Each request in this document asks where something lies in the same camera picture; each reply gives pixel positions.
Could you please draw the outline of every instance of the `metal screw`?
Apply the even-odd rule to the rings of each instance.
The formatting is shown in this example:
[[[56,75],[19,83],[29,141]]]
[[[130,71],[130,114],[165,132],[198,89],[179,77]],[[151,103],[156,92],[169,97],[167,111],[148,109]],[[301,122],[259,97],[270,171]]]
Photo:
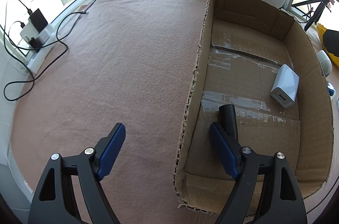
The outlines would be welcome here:
[[[59,154],[58,153],[54,153],[51,157],[52,160],[56,160],[59,158]]]
[[[94,152],[94,149],[92,149],[91,147],[85,149],[85,154],[92,154]]]
[[[278,153],[277,153],[277,157],[278,157],[279,159],[284,159],[284,158],[285,158],[285,154],[283,154],[282,152],[278,152]]]
[[[243,147],[242,152],[245,153],[245,154],[250,154],[252,152],[252,150],[249,147]]]

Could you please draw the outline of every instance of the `black plastic tube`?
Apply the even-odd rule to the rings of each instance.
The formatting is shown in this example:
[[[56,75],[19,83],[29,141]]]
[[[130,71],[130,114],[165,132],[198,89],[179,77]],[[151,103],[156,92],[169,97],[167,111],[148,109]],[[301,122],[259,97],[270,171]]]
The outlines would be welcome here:
[[[233,104],[225,104],[219,107],[220,124],[228,136],[238,141],[237,119]]]

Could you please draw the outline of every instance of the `white usb charger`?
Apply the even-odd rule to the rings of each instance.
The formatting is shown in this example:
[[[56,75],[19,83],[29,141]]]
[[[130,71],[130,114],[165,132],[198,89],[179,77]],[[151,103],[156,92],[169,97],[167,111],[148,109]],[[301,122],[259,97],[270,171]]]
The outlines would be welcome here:
[[[294,104],[299,85],[299,76],[286,64],[278,70],[271,96],[284,108]]]

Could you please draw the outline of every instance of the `black tripod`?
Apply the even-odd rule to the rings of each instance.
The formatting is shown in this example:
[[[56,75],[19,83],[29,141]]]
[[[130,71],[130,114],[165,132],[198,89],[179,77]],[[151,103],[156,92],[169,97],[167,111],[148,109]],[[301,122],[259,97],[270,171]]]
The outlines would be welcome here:
[[[329,0],[306,0],[303,2],[299,2],[299,3],[295,3],[292,4],[291,7],[299,7],[299,6],[303,6],[303,5],[307,5],[307,4],[312,4],[312,3],[317,3],[320,2],[318,7],[316,8],[316,10],[314,11],[313,16],[308,20],[308,22],[306,23],[304,30],[307,31],[312,23],[317,23],[321,17],[322,12],[324,11],[326,5],[329,3]]]

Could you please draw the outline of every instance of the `white round object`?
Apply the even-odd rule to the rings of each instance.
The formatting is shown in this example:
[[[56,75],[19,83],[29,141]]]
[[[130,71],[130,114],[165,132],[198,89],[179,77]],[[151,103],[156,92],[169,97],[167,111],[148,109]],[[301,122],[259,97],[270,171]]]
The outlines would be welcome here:
[[[282,152],[278,152],[278,153],[277,153],[277,157],[278,157],[279,159],[284,159],[284,158],[285,158],[285,154],[283,154]]]
[[[56,160],[59,158],[59,154],[58,153],[54,153],[51,157],[52,160]]]
[[[332,72],[332,63],[329,59],[328,55],[325,53],[324,50],[321,50],[317,54],[318,60],[320,62],[322,71],[324,72],[325,77],[327,77]]]
[[[87,149],[85,149],[85,154],[89,155],[89,154],[92,154],[94,152],[94,149],[89,147]]]

